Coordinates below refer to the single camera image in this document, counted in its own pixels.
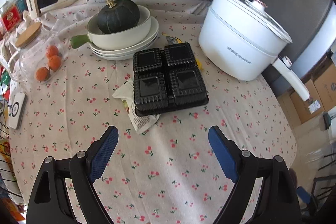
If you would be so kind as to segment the printed paper wrapper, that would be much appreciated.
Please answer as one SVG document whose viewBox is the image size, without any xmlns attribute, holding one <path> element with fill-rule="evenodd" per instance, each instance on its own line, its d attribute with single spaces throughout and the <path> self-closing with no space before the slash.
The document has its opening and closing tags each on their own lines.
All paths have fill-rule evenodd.
<svg viewBox="0 0 336 224">
<path fill-rule="evenodd" d="M 127 112 L 127 115 L 133 125 L 136 133 L 142 134 L 151 128 L 159 120 L 160 114 L 140 116 L 136 113 L 133 80 L 129 79 L 113 94 L 114 99 L 120 99 Z"/>
</svg>

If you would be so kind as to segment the black plastic food tray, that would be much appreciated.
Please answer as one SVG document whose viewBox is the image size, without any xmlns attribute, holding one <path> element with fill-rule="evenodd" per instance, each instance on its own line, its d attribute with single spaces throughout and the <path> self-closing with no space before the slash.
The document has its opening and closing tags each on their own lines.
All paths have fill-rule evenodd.
<svg viewBox="0 0 336 224">
<path fill-rule="evenodd" d="M 172 60 L 170 48 L 151 48 L 133 56 L 136 113 L 141 117 L 208 104 L 209 97 L 194 59 Z"/>
</svg>

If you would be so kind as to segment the yellow snack wrapper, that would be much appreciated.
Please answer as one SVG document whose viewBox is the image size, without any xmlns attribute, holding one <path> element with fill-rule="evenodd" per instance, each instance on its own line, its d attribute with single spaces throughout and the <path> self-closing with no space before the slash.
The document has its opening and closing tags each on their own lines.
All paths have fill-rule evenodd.
<svg viewBox="0 0 336 224">
<path fill-rule="evenodd" d="M 191 46 L 189 43 L 184 44 L 181 39 L 175 37 L 175 36 L 169 36 L 168 34 L 163 34 L 163 36 L 166 38 L 168 47 L 170 48 L 170 55 L 171 59 L 174 61 L 181 61 L 184 60 L 187 63 L 191 62 L 191 59 L 194 59 L 195 63 L 197 64 L 200 71 L 203 70 L 203 66 L 199 59 L 194 57 L 194 54 L 192 53 Z"/>
</svg>

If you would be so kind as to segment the cardboard box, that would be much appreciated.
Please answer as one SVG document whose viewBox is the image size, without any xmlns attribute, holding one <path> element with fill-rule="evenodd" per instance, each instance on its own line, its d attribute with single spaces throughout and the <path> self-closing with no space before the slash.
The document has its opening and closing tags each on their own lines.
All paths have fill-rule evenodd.
<svg viewBox="0 0 336 224">
<path fill-rule="evenodd" d="M 297 92 L 290 95 L 302 124 L 335 106 L 335 80 L 335 64 L 327 63 L 316 70 L 305 83 L 310 94 L 307 101 L 303 101 Z"/>
</svg>

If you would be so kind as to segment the small orange tangerine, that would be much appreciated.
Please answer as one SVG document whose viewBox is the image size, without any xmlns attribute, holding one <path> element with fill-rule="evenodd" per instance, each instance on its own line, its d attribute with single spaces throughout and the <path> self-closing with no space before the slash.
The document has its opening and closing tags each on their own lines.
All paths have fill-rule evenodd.
<svg viewBox="0 0 336 224">
<path fill-rule="evenodd" d="M 46 81 L 50 76 L 50 70 L 47 67 L 41 67 L 35 72 L 35 79 L 39 82 Z"/>
<path fill-rule="evenodd" d="M 56 72 L 62 64 L 62 58 L 58 55 L 51 56 L 49 58 L 49 69 Z"/>
<path fill-rule="evenodd" d="M 58 47 L 55 45 L 50 45 L 46 49 L 46 57 L 50 59 L 53 56 L 58 56 L 59 55 L 59 50 Z"/>
</svg>

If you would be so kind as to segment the stacked white plates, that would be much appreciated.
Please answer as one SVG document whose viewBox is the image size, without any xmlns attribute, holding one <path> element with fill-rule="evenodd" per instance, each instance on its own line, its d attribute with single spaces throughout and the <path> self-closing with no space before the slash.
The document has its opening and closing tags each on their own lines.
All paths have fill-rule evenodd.
<svg viewBox="0 0 336 224">
<path fill-rule="evenodd" d="M 154 44 L 156 38 L 158 37 L 158 32 L 159 32 L 159 23 L 155 19 L 155 17 L 151 16 L 151 27 L 149 33 L 139 43 L 133 46 L 126 47 L 124 49 L 110 50 L 110 51 L 100 50 L 93 43 L 89 43 L 89 47 L 96 56 L 102 59 L 112 61 L 127 60 L 131 59 L 136 52 L 147 50 L 148 48 L 150 48 Z"/>
</svg>

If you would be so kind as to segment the cherry print tablecloth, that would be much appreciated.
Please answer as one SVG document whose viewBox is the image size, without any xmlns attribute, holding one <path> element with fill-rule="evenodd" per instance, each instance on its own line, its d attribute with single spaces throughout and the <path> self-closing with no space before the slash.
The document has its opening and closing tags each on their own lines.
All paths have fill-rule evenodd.
<svg viewBox="0 0 336 224">
<path fill-rule="evenodd" d="M 84 34 L 105 0 L 80 0 L 40 17 L 56 28 L 63 66 L 45 83 L 11 84 L 27 103 L 19 129 L 10 130 L 10 149 L 18 187 L 29 200 L 47 156 L 63 159 L 85 150 L 109 125 L 119 142 L 94 187 L 117 223 L 212 223 L 233 184 L 222 173 L 208 142 L 211 126 L 257 157 L 280 155 L 292 165 L 297 143 L 271 88 L 262 76 L 239 81 L 217 68 L 198 44 L 208 0 L 132 0 L 147 7 L 159 23 L 156 47 L 168 36 L 188 42 L 202 64 L 209 94 L 206 106 L 165 113 L 137 133 L 122 101 L 113 93 L 133 76 L 132 61 L 108 61 L 88 46 L 73 49 L 70 38 Z"/>
</svg>

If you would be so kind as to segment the white electric cooking pot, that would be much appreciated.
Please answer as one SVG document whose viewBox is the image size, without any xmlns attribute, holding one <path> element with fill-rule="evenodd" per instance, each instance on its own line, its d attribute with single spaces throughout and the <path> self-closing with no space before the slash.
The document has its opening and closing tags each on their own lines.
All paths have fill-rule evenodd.
<svg viewBox="0 0 336 224">
<path fill-rule="evenodd" d="M 310 98 L 307 87 L 292 71 L 288 57 L 280 52 L 292 39 L 266 12 L 260 0 L 213 0 L 199 34 L 203 53 L 228 75 L 256 79 L 272 65 L 303 101 Z"/>
</svg>

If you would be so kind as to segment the red tea tin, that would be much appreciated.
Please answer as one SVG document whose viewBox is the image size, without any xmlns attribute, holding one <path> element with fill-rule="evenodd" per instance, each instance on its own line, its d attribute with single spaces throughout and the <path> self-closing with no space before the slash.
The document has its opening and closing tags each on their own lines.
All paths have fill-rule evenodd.
<svg viewBox="0 0 336 224">
<path fill-rule="evenodd" d="M 22 21 L 21 13 L 14 2 L 7 1 L 1 7 L 1 22 L 7 32 L 11 32 Z"/>
</svg>

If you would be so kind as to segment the dark green pumpkin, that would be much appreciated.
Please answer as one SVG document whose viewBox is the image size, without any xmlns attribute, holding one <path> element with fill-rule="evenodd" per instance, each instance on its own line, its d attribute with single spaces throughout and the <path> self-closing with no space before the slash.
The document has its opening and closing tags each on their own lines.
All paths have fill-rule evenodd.
<svg viewBox="0 0 336 224">
<path fill-rule="evenodd" d="M 133 1 L 106 0 L 97 15 L 97 25 L 104 34 L 113 34 L 135 27 L 139 19 L 140 11 Z"/>
</svg>

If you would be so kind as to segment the white wireless charger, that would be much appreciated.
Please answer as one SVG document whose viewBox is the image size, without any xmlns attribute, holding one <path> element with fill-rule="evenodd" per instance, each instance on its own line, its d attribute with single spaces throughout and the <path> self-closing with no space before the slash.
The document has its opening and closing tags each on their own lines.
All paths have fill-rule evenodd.
<svg viewBox="0 0 336 224">
<path fill-rule="evenodd" d="M 27 96 L 23 92 L 18 92 L 11 105 L 9 112 L 9 127 L 12 129 L 20 128 Z"/>
</svg>

